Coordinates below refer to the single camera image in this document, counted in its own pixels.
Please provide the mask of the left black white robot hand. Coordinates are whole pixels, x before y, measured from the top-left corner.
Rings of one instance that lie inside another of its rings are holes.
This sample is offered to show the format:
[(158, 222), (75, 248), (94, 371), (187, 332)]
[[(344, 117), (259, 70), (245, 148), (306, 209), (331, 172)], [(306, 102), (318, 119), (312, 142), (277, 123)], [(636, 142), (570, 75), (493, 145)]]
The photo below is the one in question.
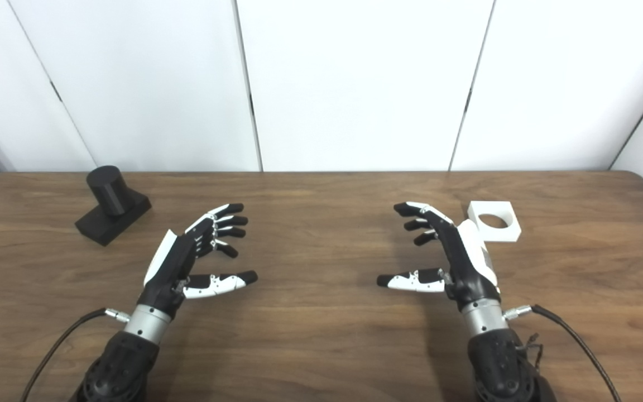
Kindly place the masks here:
[(143, 280), (138, 305), (176, 316), (187, 299), (210, 298), (242, 289), (258, 280), (255, 271), (222, 274), (191, 273), (197, 260), (213, 252), (236, 258), (239, 252), (224, 237), (242, 238), (247, 217), (242, 203), (223, 204), (202, 214), (182, 233), (167, 231)]

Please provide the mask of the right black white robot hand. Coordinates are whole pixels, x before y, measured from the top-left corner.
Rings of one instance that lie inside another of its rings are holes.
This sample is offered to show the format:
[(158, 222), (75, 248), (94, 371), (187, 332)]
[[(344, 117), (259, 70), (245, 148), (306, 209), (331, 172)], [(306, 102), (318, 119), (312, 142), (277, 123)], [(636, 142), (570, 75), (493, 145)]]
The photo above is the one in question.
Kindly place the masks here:
[(414, 239), (415, 245), (435, 240), (440, 242), (449, 267), (446, 270), (429, 268), (380, 275), (378, 286), (421, 293), (446, 293), (457, 303), (459, 310), (480, 300), (502, 300), (497, 275), (474, 222), (466, 219), (455, 224), (446, 214), (425, 203), (398, 203), (394, 210), (400, 216), (413, 218), (404, 224), (406, 231), (422, 229), (422, 234)]

